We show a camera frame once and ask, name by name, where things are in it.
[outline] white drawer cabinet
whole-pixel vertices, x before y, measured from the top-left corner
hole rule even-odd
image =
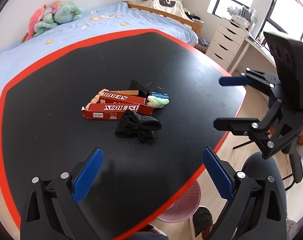
[[[235,23],[230,22],[226,19],[221,19],[220,25],[226,27],[227,29],[231,30],[232,32],[236,33],[240,37],[245,37],[247,31],[242,29],[240,26],[237,26]]]
[[[206,55],[227,69],[234,59],[239,47],[246,38],[247,31],[227,19],[221,19],[221,23],[213,37]]]
[[[228,49],[226,49],[224,46],[218,44],[216,41],[213,41],[211,44],[212,51],[214,51],[219,57],[226,60],[227,62],[230,62],[232,57],[234,56],[233,53],[231,53]]]
[[[218,54],[213,52],[212,50],[207,50],[206,55],[210,57],[213,61],[218,63],[223,69],[227,68],[228,62],[226,60],[223,60]]]
[[[228,37],[232,41],[236,42],[237,44],[241,44],[244,40],[243,37],[240,37],[230,29],[226,28],[225,26],[220,25],[218,31],[223,34],[225,37]]]
[[[238,50],[239,44],[220,32],[216,32],[213,40],[222,45],[224,48],[228,49],[233,54],[235,54],[235,52]]]

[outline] black mesh fabric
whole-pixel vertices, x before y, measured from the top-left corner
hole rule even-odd
[[[126,110],[116,128],[115,135],[121,138],[136,136],[142,143],[152,143],[154,131],[161,129],[161,123],[148,115]]]

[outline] blue toy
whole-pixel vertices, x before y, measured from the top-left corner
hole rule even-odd
[[[158,98],[169,99],[168,94],[162,94],[162,93],[157,93],[157,92],[151,92],[151,95],[154,96],[154,97],[158,97]]]
[[[58,24],[69,23],[80,19],[82,17],[80,15],[81,13],[82,9],[80,9],[78,5],[71,0],[67,3],[61,4],[61,7],[54,15],[54,20]]]

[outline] desk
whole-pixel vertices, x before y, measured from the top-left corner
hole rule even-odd
[[[19,73],[0,99],[0,186],[18,228],[31,179],[70,171],[94,147],[105,158],[79,202],[84,215],[104,240],[143,228],[201,174],[202,150],[218,150],[225,139],[213,120],[234,117],[245,89],[221,87],[224,74],[201,52],[156,30],[80,41]],[[118,121],[82,117],[98,91],[126,90],[132,79],[170,96],[154,111],[162,129],[152,145],[116,137]]]
[[[269,57],[265,52],[264,49],[266,48],[261,48],[259,45],[257,45],[254,41],[252,41],[251,39],[249,39],[248,37],[245,38],[244,42],[245,47],[242,50],[242,52],[240,53],[239,57],[237,58],[237,60],[235,61],[235,63],[233,64],[233,66],[231,67],[231,69],[229,70],[229,73],[232,74],[234,72],[234,70],[238,67],[238,64],[240,63],[240,61],[243,59],[243,57],[245,56],[246,52],[248,51],[249,47],[252,46],[253,48],[255,48],[259,53],[261,53],[275,68],[275,62],[274,59]]]

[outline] green toy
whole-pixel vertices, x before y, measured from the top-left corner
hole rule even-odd
[[[154,108],[162,108],[169,103],[169,99],[167,98],[158,98],[155,96],[148,96],[147,103],[148,106],[152,106]]]
[[[81,13],[82,9],[71,0],[67,3],[61,3],[61,7],[54,15],[54,20],[58,24],[69,23],[80,19],[82,17]]]
[[[34,25],[34,37],[39,36],[45,32],[45,30],[51,29],[58,25],[58,23],[54,22],[53,18],[53,9],[45,8],[42,14],[41,21]]]

